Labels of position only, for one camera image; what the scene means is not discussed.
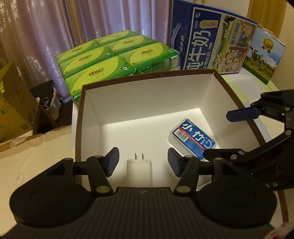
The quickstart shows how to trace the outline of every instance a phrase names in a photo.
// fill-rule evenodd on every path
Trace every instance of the open box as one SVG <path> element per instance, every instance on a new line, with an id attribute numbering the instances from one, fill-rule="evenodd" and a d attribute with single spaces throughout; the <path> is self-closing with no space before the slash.
<path id="1" fill-rule="evenodd" d="M 226 119 L 229 110 L 243 107 L 213 70 L 158 72 L 88 84 L 80 100 L 76 161 L 105 155 L 118 147 L 120 160 L 109 177 L 115 190 L 127 186 L 127 160 L 143 153 L 152 161 L 153 187 L 173 190 L 179 179 L 167 159 L 172 147 L 168 142 L 170 131 L 189 118 L 217 142 L 217 148 L 250 151 L 265 143 L 255 123 Z"/>

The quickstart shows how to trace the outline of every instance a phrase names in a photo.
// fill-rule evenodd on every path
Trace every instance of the green tissue pack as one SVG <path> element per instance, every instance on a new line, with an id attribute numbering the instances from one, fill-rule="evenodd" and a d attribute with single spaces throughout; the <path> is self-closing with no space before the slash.
<path id="1" fill-rule="evenodd" d="M 70 60 L 61 63 L 60 69 L 66 79 L 98 62 L 104 61 L 116 54 L 106 46 L 97 47 L 93 50 L 80 54 Z"/>
<path id="2" fill-rule="evenodd" d="M 79 101 L 83 85 L 134 74 L 135 68 L 114 56 L 84 69 L 65 80 L 75 101 Z"/>
<path id="3" fill-rule="evenodd" d="M 70 60 L 71 58 L 74 58 L 84 52 L 90 51 L 92 49 L 95 49 L 97 47 L 100 47 L 101 45 L 99 44 L 98 40 L 92 40 L 89 42 L 86 42 L 84 44 L 81 44 L 73 49 L 70 49 L 64 53 L 61 53 L 60 55 L 57 56 L 57 61 L 60 64 Z"/>
<path id="4" fill-rule="evenodd" d="M 135 35 L 138 35 L 138 33 L 134 32 L 134 31 L 130 31 L 130 30 L 125 30 L 125 31 L 120 31 L 117 33 L 113 33 L 113 34 L 110 34 L 107 36 L 97 38 L 96 40 L 98 41 L 99 44 L 104 46 L 106 44 L 116 42 L 121 39 L 128 38 L 130 36 L 135 36 Z"/>
<path id="5" fill-rule="evenodd" d="M 160 42 L 119 56 L 136 68 L 136 74 L 169 71 L 179 66 L 179 52 Z"/>
<path id="6" fill-rule="evenodd" d="M 121 39 L 116 42 L 109 43 L 105 46 L 111 49 L 116 54 L 120 55 L 122 53 L 134 50 L 139 47 L 147 46 L 156 42 L 156 40 L 150 39 L 146 36 L 136 35 Z"/>

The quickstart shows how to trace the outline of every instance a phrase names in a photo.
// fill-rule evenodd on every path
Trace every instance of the cardboard box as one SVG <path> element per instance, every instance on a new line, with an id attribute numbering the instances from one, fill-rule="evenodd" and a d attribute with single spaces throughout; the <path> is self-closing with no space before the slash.
<path id="1" fill-rule="evenodd" d="M 111 49 L 116 54 L 120 55 L 122 53 L 134 50 L 139 47 L 147 46 L 156 42 L 156 40 L 150 39 L 146 36 L 136 35 L 121 39 L 116 42 L 109 43 L 106 45 L 106 47 Z"/>
<path id="2" fill-rule="evenodd" d="M 169 71 L 179 66 L 179 52 L 160 42 L 119 56 L 136 68 L 136 74 Z"/>
<path id="3" fill-rule="evenodd" d="M 97 41 L 101 45 L 106 45 L 106 44 L 116 42 L 118 40 L 128 38 L 130 36 L 135 36 L 135 35 L 138 35 L 138 33 L 134 32 L 134 31 L 130 31 L 130 30 L 125 30 L 125 31 L 120 31 L 117 33 L 113 33 L 113 34 L 110 34 L 107 36 L 97 38 Z"/>
<path id="4" fill-rule="evenodd" d="M 264 139 L 253 122 L 231 123 L 229 110 L 243 108 L 225 80 L 213 70 L 139 74 L 85 85 L 76 132 L 76 161 L 120 151 L 111 186 L 127 186 L 127 160 L 144 154 L 152 161 L 153 187 L 174 189 L 179 181 L 167 159 L 170 131 L 189 118 L 217 143 L 216 148 L 250 151 Z M 88 178 L 83 178 L 86 185 Z M 199 177 L 199 183 L 211 180 Z"/>
<path id="5" fill-rule="evenodd" d="M 79 101 L 83 85 L 134 74 L 135 68 L 119 56 L 114 56 L 82 70 L 65 80 L 70 94 Z"/>
<path id="6" fill-rule="evenodd" d="M 174 0 L 171 47 L 180 52 L 182 69 L 238 73 L 256 27 L 228 11 Z"/>
<path id="7" fill-rule="evenodd" d="M 0 70 L 4 93 L 0 95 L 0 142 L 33 129 L 38 103 L 22 81 L 14 63 Z"/>
<path id="8" fill-rule="evenodd" d="M 286 46 L 266 29 L 257 27 L 243 67 L 264 84 L 273 76 Z"/>
<path id="9" fill-rule="evenodd" d="M 60 69 L 63 77 L 66 79 L 98 62 L 104 61 L 115 55 L 116 54 L 107 47 L 100 46 L 60 64 Z"/>
<path id="10" fill-rule="evenodd" d="M 70 50 L 58 55 L 57 61 L 60 65 L 61 63 L 64 63 L 64 62 L 70 60 L 71 58 L 74 58 L 82 53 L 85 53 L 87 51 L 90 51 L 90 50 L 95 49 L 100 46 L 101 45 L 99 44 L 98 40 L 94 39 L 92 41 L 81 44 L 73 49 L 70 49 Z"/>

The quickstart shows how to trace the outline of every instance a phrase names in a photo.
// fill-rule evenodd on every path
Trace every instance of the printed label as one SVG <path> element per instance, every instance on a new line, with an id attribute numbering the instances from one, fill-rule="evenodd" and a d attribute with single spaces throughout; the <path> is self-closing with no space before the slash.
<path id="1" fill-rule="evenodd" d="M 128 47 L 138 45 L 138 44 L 142 43 L 143 41 L 144 41 L 144 36 L 142 36 L 142 35 L 128 37 L 128 38 L 122 39 L 120 41 L 117 41 L 117 43 L 113 46 L 112 50 L 114 52 L 118 51 L 118 50 L 122 50 L 122 49 L 125 49 Z"/>
<path id="2" fill-rule="evenodd" d="M 77 47 L 71 49 L 70 51 L 65 52 L 65 54 L 60 58 L 59 61 L 65 60 L 67 58 L 70 58 L 73 55 L 76 55 L 76 54 L 84 51 L 85 49 L 90 47 L 92 45 L 92 43 L 93 43 L 93 41 L 89 41 L 89 42 L 84 43 L 82 46 L 77 46 Z"/>
<path id="3" fill-rule="evenodd" d="M 87 68 L 87 71 L 74 82 L 70 92 L 75 93 L 85 84 L 105 79 L 115 72 L 117 67 L 118 57 L 116 56 Z"/>
<path id="4" fill-rule="evenodd" d="M 160 43 L 155 43 L 145 47 L 140 47 L 130 56 L 131 65 L 149 61 L 160 56 L 163 53 L 163 47 Z"/>
<path id="5" fill-rule="evenodd" d="M 96 58 L 98 58 L 99 56 L 101 56 L 101 54 L 104 51 L 104 47 L 98 47 L 96 49 L 93 49 L 91 51 L 85 52 L 77 57 L 74 58 L 74 60 L 69 63 L 66 68 L 64 69 L 65 73 L 74 70 L 80 66 L 83 66 L 93 60 L 95 60 Z"/>
<path id="6" fill-rule="evenodd" d="M 122 32 L 111 34 L 111 35 L 107 35 L 100 40 L 100 43 L 106 43 L 106 42 L 121 38 L 123 36 L 126 36 L 128 33 L 129 31 L 122 31 Z"/>
<path id="7" fill-rule="evenodd" d="M 201 160 L 204 150 L 211 149 L 216 144 L 214 140 L 188 119 L 173 131 L 173 135 Z"/>
<path id="8" fill-rule="evenodd" d="M 183 69 L 239 72 L 255 29 L 237 16 L 194 7 Z"/>

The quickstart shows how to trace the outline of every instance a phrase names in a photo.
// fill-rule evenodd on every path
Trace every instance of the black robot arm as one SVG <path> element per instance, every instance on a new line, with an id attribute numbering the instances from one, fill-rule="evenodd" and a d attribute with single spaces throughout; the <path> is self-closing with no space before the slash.
<path id="1" fill-rule="evenodd" d="M 284 123 L 284 132 L 264 145 L 245 152 L 242 149 L 208 149 L 208 161 L 223 158 L 251 174 L 273 190 L 294 187 L 294 90 L 262 93 L 250 107 L 229 111 L 231 122 L 257 119 L 259 115 Z"/>

